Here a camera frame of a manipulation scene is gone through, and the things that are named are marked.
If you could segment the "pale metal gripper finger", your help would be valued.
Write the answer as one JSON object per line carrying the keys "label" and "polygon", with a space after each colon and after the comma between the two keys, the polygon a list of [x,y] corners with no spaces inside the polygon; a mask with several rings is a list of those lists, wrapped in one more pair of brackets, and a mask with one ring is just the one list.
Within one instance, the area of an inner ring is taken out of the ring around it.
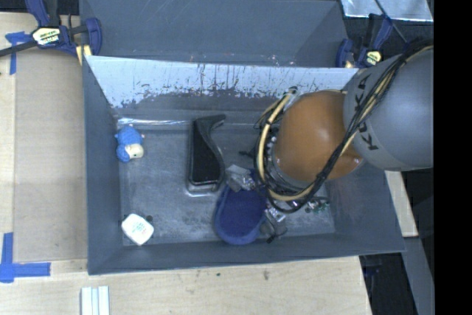
{"label": "pale metal gripper finger", "polygon": [[226,169],[226,183],[234,192],[254,190],[256,183],[250,169],[231,165]]}
{"label": "pale metal gripper finger", "polygon": [[267,238],[280,238],[287,231],[285,214],[274,208],[267,208],[264,212],[264,220],[260,226],[260,232]]}

